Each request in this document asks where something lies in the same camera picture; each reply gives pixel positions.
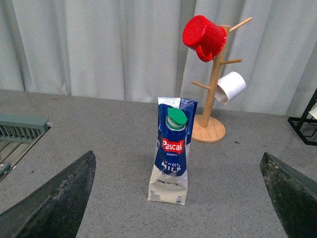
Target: pascal logo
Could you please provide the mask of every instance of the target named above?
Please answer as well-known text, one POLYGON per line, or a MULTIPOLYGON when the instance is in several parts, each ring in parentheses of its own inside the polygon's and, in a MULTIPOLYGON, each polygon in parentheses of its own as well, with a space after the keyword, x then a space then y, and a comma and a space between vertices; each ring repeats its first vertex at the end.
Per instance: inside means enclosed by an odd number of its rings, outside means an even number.
POLYGON ((162 148, 165 152, 174 152, 180 155, 184 150, 184 140, 173 142, 162 138, 162 148))

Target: blue carton label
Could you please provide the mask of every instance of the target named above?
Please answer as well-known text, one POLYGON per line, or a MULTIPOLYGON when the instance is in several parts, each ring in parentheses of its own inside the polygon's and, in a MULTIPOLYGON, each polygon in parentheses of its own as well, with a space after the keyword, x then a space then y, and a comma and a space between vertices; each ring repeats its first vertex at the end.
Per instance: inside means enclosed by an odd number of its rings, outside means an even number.
POLYGON ((166 124, 167 109, 171 107, 166 104, 158 106, 158 152, 154 164, 164 174, 178 177, 187 170, 186 145, 191 142, 197 102, 181 99, 179 108, 187 117, 186 126, 181 131, 172 130, 166 124))

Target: red mug handle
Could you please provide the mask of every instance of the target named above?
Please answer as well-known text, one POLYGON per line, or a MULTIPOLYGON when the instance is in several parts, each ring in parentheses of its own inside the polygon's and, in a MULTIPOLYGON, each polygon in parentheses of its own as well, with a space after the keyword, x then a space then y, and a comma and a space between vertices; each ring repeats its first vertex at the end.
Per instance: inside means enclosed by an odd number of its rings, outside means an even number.
POLYGON ((203 61, 203 62, 208 62, 210 60, 212 60, 212 54, 209 53, 207 56, 205 56, 205 54, 203 53, 202 47, 201 46, 197 46, 196 47, 196 53, 198 55, 198 57, 203 61))

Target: wooden mug stand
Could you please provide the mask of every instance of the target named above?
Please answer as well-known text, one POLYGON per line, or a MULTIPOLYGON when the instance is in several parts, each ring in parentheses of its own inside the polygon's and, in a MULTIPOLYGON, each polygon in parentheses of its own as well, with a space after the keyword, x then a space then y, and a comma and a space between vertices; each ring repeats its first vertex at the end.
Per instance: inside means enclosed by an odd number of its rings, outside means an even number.
MULTIPOLYGON (((252 17, 244 20, 243 22, 239 23, 238 25, 230 28, 230 26, 223 25, 222 27, 225 29, 227 33, 227 41, 229 33, 234 31, 235 29, 239 28, 240 26, 246 24, 247 22, 251 21, 252 17)), ((215 56, 213 60, 211 76, 209 81, 209 86, 203 85, 199 82, 192 81, 192 84, 205 88, 208 90, 204 111, 202 115, 196 115, 194 120, 194 127, 193 127, 193 134, 192 138, 202 143, 215 143, 223 139, 224 135, 226 134, 226 129, 224 125, 215 118, 212 118, 211 110, 214 103, 214 95, 216 93, 220 69, 223 64, 229 63, 238 63, 242 62, 242 59, 233 59, 224 61, 224 54, 226 50, 226 44, 223 46, 221 52, 215 56)))

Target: wooden base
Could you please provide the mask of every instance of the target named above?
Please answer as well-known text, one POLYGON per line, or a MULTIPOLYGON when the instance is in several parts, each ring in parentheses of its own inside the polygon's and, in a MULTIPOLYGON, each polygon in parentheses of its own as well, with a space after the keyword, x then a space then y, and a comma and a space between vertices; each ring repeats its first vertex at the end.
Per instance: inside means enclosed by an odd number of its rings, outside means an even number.
POLYGON ((224 125, 215 118, 210 117, 208 126, 206 128, 201 127, 203 115, 196 115, 194 120, 194 128, 192 138, 193 140, 202 143, 216 143, 221 141, 226 134, 224 125))

